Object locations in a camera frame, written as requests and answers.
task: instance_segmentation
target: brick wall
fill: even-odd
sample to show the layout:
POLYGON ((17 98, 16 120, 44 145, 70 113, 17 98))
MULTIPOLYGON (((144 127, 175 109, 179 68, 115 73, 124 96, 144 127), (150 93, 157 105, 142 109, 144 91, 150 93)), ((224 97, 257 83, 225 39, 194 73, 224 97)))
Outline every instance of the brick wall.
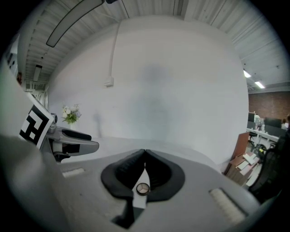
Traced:
POLYGON ((290 92, 249 94, 249 111, 261 118, 286 118, 290 113, 290 92))

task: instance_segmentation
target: desk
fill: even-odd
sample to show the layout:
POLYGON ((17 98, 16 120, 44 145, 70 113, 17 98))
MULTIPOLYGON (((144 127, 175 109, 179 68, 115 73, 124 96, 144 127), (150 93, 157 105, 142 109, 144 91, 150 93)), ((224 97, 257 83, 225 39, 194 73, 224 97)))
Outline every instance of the desk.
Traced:
POLYGON ((253 129, 247 128, 246 131, 247 132, 249 132, 249 131, 250 132, 254 132, 254 133, 257 134, 257 137, 256 137, 255 142, 254 142, 254 146, 257 146, 257 144, 260 143, 262 136, 265 137, 266 139, 272 140, 274 142, 277 142, 279 140, 278 137, 273 136, 273 135, 269 135, 269 134, 267 134, 267 133, 265 133, 263 131, 260 131, 260 130, 253 130, 253 129))

